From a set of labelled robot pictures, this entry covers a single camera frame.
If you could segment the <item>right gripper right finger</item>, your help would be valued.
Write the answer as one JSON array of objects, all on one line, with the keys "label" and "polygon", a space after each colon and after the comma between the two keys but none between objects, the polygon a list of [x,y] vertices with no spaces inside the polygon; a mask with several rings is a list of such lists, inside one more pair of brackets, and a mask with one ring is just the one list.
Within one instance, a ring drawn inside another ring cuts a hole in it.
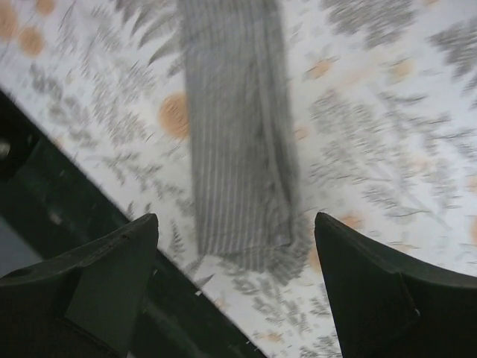
[{"label": "right gripper right finger", "polygon": [[326,213],[315,241],[343,357],[475,357],[476,278],[425,263]]}]

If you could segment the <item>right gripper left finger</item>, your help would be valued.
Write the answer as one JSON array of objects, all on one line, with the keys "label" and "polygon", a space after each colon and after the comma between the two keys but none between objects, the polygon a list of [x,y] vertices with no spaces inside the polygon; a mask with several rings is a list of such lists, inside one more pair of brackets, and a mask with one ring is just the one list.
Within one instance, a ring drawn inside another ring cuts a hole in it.
[{"label": "right gripper left finger", "polygon": [[126,357],[157,252],[153,213],[1,278],[2,357]]}]

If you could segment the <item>grey striped boxer underwear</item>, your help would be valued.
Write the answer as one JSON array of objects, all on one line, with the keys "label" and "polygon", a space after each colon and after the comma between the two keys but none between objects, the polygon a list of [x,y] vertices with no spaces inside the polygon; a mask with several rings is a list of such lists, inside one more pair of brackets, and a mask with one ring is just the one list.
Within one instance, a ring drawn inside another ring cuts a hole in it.
[{"label": "grey striped boxer underwear", "polygon": [[198,253],[298,277],[309,252],[276,1],[179,1]]}]

